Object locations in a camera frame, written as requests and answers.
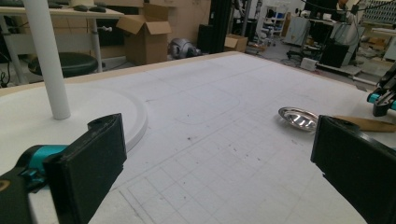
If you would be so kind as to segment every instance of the teal clamp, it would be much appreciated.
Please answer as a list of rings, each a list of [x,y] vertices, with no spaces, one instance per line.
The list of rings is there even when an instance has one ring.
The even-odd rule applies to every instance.
[[[380,95],[378,95],[378,94],[376,94],[376,93],[373,93],[373,94],[371,94],[371,95],[369,96],[368,102],[374,104],[375,101],[376,101],[377,99],[379,99],[379,97],[380,97]],[[390,109],[396,110],[396,101],[392,103],[392,105],[390,106]]]
[[[29,191],[38,191],[47,185],[46,172],[43,166],[43,160],[48,156],[62,152],[67,146],[48,145],[39,148],[30,159],[29,166],[21,173],[21,176],[27,180],[27,189]]]

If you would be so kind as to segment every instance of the cable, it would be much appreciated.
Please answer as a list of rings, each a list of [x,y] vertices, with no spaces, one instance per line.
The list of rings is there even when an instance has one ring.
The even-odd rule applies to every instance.
[[[329,10],[329,11],[339,11],[339,12],[347,11],[347,12],[351,12],[351,10],[337,10],[337,9],[334,9],[334,8],[321,7],[321,6],[318,6],[316,4],[309,3],[306,0],[301,0],[301,1],[306,3],[306,4],[308,4],[308,5],[310,5],[310,6],[317,7],[317,8],[320,8],[320,9],[326,9],[326,10]],[[378,8],[378,7],[390,5],[390,4],[394,3],[394,2],[396,2],[396,0],[391,0],[391,1],[385,2],[383,4],[380,4],[380,5],[377,5],[377,6],[374,6],[374,7],[366,7],[366,8],[358,9],[357,11],[365,11],[365,10],[368,10],[368,9]]]
[[[118,68],[118,67],[121,67],[121,66],[125,65],[126,63],[128,63],[128,62],[124,62],[124,63],[121,63],[121,64],[119,64],[119,65],[116,65],[116,66],[114,66],[114,67],[112,67],[112,68],[107,69],[106,71],[111,71],[111,70],[113,70],[113,69],[116,69],[116,68]]]
[[[9,58],[6,55],[4,55],[2,52],[0,52],[0,55],[7,60],[7,72],[8,72],[7,81],[4,81],[4,79],[6,78],[6,73],[2,71],[0,74],[0,85],[2,88],[5,88],[8,85],[9,81],[11,80],[11,74],[9,73]]]

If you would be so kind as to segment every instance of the white pole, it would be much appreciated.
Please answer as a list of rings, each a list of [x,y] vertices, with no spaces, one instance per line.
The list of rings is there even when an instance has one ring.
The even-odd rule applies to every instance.
[[[23,0],[23,4],[40,61],[52,115],[55,119],[67,119],[70,117],[70,109],[48,2]]]

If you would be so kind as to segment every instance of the workshop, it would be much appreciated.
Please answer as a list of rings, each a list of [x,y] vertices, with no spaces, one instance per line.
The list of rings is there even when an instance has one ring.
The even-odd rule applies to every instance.
[[[396,224],[396,0],[0,0],[0,28],[1,224]]]

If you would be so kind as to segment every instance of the black plastic part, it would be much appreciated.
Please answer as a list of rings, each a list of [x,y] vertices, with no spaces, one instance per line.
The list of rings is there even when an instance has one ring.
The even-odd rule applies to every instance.
[[[392,107],[396,100],[396,63],[381,77],[376,84],[377,88],[373,93],[369,94],[367,101],[370,102],[372,94],[379,95],[374,102],[373,115],[382,117],[387,115],[388,110]]]
[[[375,117],[386,116],[394,102],[395,95],[393,91],[385,91],[383,95],[376,99],[373,106],[373,115]]]
[[[367,223],[396,223],[394,149],[350,122],[319,116],[311,161]]]
[[[63,152],[43,162],[61,224],[88,223],[126,160],[121,114],[88,126]]]
[[[41,146],[30,147],[18,159],[15,167],[0,176],[0,223],[33,223],[29,208],[27,181],[20,174]]]
[[[88,9],[88,10],[92,11],[92,12],[102,12],[102,13],[106,12],[105,7],[90,7],[90,9]]]
[[[356,15],[359,11],[359,6],[358,5],[353,5],[352,9],[350,9],[350,13],[352,13],[353,15]]]
[[[86,6],[84,6],[84,5],[73,6],[73,9],[75,11],[82,11],[82,12],[88,11],[88,8]]]

